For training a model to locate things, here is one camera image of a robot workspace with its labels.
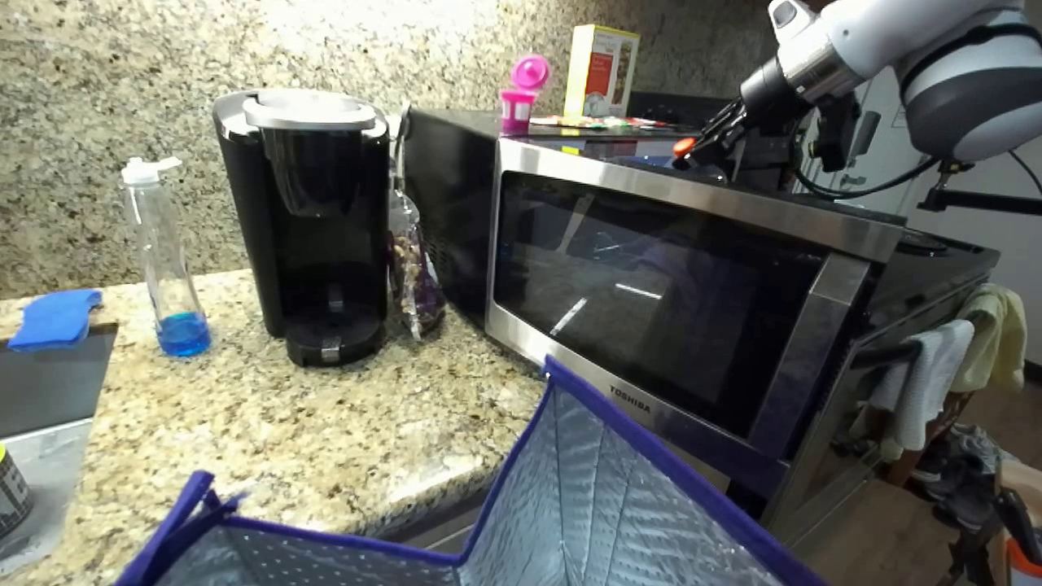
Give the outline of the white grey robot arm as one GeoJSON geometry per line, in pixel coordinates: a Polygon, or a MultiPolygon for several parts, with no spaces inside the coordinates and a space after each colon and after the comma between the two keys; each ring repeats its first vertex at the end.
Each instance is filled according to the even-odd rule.
{"type": "Polygon", "coordinates": [[[777,49],[742,86],[768,103],[825,103],[888,70],[918,152],[980,164],[1042,135],[1042,34],[1025,0],[771,0],[777,49]]]}

